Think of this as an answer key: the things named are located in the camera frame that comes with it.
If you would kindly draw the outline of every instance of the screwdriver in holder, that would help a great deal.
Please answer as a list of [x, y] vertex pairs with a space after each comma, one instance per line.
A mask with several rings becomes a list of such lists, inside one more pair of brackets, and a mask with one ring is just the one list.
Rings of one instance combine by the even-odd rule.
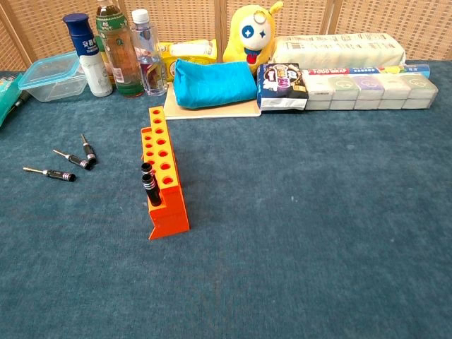
[[86, 160], [82, 160], [79, 157], [76, 157], [75, 155], [72, 154], [64, 154], [63, 152], [61, 152], [60, 150], [53, 150], [56, 154], [60, 154], [60, 156], [65, 157], [67, 160], [69, 160], [69, 162], [72, 162], [75, 165], [78, 165], [80, 167], [83, 167], [85, 170], [91, 170], [91, 168], [93, 167], [88, 161]]
[[96, 159], [96, 153], [94, 153], [93, 148], [91, 145], [86, 141], [85, 136], [82, 134], [82, 142], [83, 142], [83, 150], [86, 153], [86, 157], [88, 159], [88, 162], [92, 165], [94, 165], [97, 162]]
[[46, 177], [63, 180], [65, 182], [74, 182], [77, 179], [76, 175], [73, 173], [54, 171], [52, 169], [44, 169], [43, 171], [39, 171], [38, 169], [24, 167], [23, 170], [26, 172], [40, 173]]

